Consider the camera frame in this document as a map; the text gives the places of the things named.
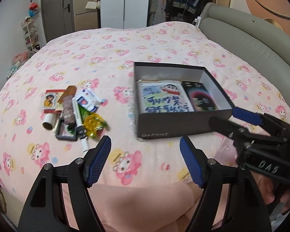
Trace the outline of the person's right hand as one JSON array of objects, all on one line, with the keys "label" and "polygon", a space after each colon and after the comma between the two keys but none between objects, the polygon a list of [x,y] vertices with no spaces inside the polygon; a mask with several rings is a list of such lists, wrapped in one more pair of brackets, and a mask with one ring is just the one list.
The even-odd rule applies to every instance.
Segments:
[{"label": "person's right hand", "polygon": [[[258,174],[256,172],[252,172],[252,175],[259,187],[259,190],[261,192],[265,204],[272,203],[275,200],[275,195],[273,192],[275,186],[272,179],[264,175]],[[281,194],[280,202],[285,203],[283,210],[286,211],[290,209],[290,190],[287,190],[283,194]]]}]

